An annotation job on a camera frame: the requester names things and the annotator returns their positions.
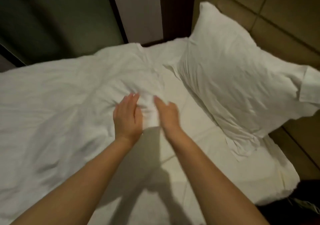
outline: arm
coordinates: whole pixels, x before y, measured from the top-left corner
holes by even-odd
[[[116,138],[97,157],[26,210],[13,225],[87,224],[122,159],[142,134],[139,95],[130,94],[116,106]]]
[[[178,108],[154,99],[161,126],[188,177],[207,225],[268,225],[253,203],[181,129]]]

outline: forearm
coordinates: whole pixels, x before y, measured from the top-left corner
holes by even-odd
[[[198,199],[207,225],[268,224],[248,198],[185,133],[170,140]]]
[[[12,224],[87,224],[130,146],[114,141]]]

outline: hand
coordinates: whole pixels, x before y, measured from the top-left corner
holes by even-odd
[[[113,112],[116,140],[127,143],[131,148],[142,134],[142,112],[137,106],[139,97],[139,94],[132,93],[125,96]]]
[[[176,104],[169,102],[166,105],[159,97],[154,96],[154,102],[159,112],[160,125],[166,138],[172,141],[174,136],[182,131],[179,124],[179,110]]]

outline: headboard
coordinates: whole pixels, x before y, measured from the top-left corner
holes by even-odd
[[[320,70],[320,0],[194,0],[192,29],[201,1],[237,21],[262,49]],[[320,179],[320,112],[290,120],[270,137],[302,180]]]

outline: mattress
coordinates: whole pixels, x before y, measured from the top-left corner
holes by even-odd
[[[299,176],[273,140],[266,137],[258,150],[238,162],[201,100],[175,76],[173,69],[186,41],[176,39],[145,49],[163,77],[166,99],[179,108],[183,130],[253,203],[263,205],[288,196]],[[174,151],[159,132],[143,134],[120,165],[89,224],[205,223]]]

